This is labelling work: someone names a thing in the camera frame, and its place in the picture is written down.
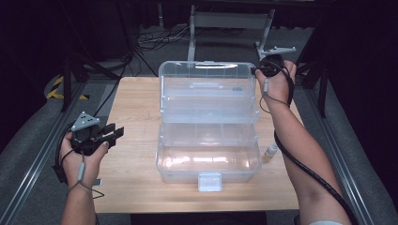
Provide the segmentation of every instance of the wooden table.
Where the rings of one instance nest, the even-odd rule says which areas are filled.
[[[257,84],[256,95],[260,91]],[[299,116],[296,105],[292,111]],[[225,183],[221,192],[199,192],[197,184],[167,184],[155,165],[158,147],[160,85],[158,78],[123,78],[108,123],[124,127],[101,162],[96,187],[105,197],[95,200],[98,213],[226,212],[298,209],[296,193],[287,176],[282,153],[264,156],[273,142],[268,113],[255,125],[263,167],[248,183]]]

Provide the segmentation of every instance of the black backdrop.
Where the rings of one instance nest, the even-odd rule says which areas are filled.
[[[327,65],[333,89],[395,208],[397,22],[387,1],[359,0],[348,10],[325,14],[303,55],[304,61]]]
[[[56,37],[37,3],[0,2],[0,153],[46,103],[44,86],[61,65]]]

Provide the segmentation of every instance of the human hand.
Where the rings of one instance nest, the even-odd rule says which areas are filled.
[[[287,68],[290,78],[295,82],[296,70],[297,67],[294,63],[290,61],[284,61],[284,66]],[[255,71],[255,77],[260,84],[261,91],[264,90],[264,81],[266,80],[266,76],[261,72],[260,69]],[[282,102],[286,102],[289,97],[289,85],[286,81],[285,76],[280,71],[277,75],[268,78],[268,91],[264,96],[264,100],[266,101],[268,107],[272,107],[275,104],[279,104],[280,102],[272,99],[278,99]]]
[[[61,158],[63,158],[68,152],[72,150],[70,139],[72,138],[72,133],[69,132],[64,136],[61,145]],[[105,154],[108,152],[108,143],[104,142],[99,146],[99,148],[93,153],[93,155],[87,157],[77,154],[71,151],[63,162],[62,166],[64,168],[65,174],[68,179],[68,186],[72,188],[78,182],[78,173],[80,165],[82,162],[85,164],[84,174],[82,179],[82,184],[87,188],[92,188],[94,182],[96,181],[100,173],[100,162],[102,161]]]

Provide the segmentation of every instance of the handheld controller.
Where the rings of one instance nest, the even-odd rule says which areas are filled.
[[[266,77],[270,78],[277,75],[283,66],[283,57],[280,54],[271,54],[260,60],[260,67],[252,68],[252,74],[255,74],[256,69],[260,69]]]
[[[85,156],[91,156],[99,148],[99,146],[108,142],[108,149],[116,145],[116,139],[124,135],[124,128],[115,129],[115,124],[110,124],[104,127],[100,127],[100,119],[95,118],[85,112],[82,112],[78,119],[70,128],[72,131],[72,138],[70,143],[72,145],[73,151],[78,154],[83,154]],[[68,184],[67,176],[65,175],[64,168],[62,167],[62,159],[60,158],[60,146],[62,143],[61,137],[58,148],[55,154],[55,165],[53,169],[55,171],[58,180],[61,183]]]

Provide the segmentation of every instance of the transparent plastic box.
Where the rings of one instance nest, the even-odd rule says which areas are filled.
[[[160,66],[164,123],[254,123],[253,64],[165,62]]]
[[[247,182],[262,166],[253,64],[165,62],[156,165],[167,183]]]

